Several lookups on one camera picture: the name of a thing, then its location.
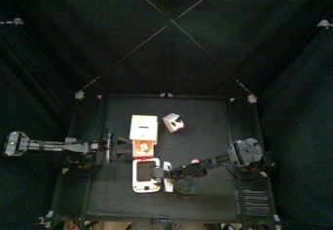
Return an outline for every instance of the black curtain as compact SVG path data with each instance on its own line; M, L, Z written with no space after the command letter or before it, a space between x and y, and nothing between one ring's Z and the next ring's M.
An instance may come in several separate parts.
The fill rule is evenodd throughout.
M280 160L276 204L288 229L333 225L333 30L323 28L262 95L265 142Z
M12 20L0 3L2 20ZM74 93L23 26L0 24L0 146L10 132L63 141ZM0 159L0 228L34 229L51 207L58 156L24 154Z

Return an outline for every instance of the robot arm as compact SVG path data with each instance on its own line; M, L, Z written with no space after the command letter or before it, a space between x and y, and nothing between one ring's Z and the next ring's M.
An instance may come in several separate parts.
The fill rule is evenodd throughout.
M26 151L65 151L77 153L94 153L98 151L98 143L81 144L75 138L66 138L66 142L31 140L24 133L14 132L8 135L8 140L3 149L3 156L22 156Z
M253 138L232 143L228 154L205 159L198 163L181 166L172 171L165 171L165 178L173 180L201 178L208 175L208 170L229 163L241 173L250 173L261 168L264 156L262 147Z

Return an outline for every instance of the black table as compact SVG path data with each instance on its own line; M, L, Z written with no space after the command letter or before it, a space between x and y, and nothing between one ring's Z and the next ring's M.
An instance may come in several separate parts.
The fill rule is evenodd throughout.
M185 129L174 134L164 123L169 113L180 114L185 122ZM131 115L158 116L155 157L162 162L172 162L174 168L190 164L193 159L204 160L226 153L228 146L236 140L253 137L262 144L257 107L245 97L87 97L78 101L70 135L81 140L98 139L101 131L109 129L115 135L129 138ZM197 195L166 193L164 189L157 193L138 194L131 188L131 167L133 158L127 155L106 163L91 178L71 173L62 175L54 201L55 219L142 219L160 222L248 220L246 215L241 215L244 207L236 200L236 194L242 184L242 191L248 186L262 191L262 182L258 182L260 187L254 186L254 180L241 184L228 168L220 167L209 170L204 178L194 178L193 186L200 190ZM182 185L189 185L189 181L176 183L176 187ZM269 192L273 213L269 181L264 189ZM266 222L272 221L272 213L264 218Z

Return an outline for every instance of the white box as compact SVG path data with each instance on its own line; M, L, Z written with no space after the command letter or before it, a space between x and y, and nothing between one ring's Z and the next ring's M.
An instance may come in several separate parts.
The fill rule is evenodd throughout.
M158 143L158 117L133 115L130 125L133 158L153 158L154 145Z
M185 127L182 120L180 120L180 115L170 113L164 118L166 127L172 133L177 132L181 128Z

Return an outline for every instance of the small white cube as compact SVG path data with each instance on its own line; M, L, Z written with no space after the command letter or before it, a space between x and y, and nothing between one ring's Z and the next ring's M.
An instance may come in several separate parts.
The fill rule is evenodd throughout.
M164 118L166 127L172 133L177 132L180 129L185 127L180 117L181 117L180 115L172 113Z

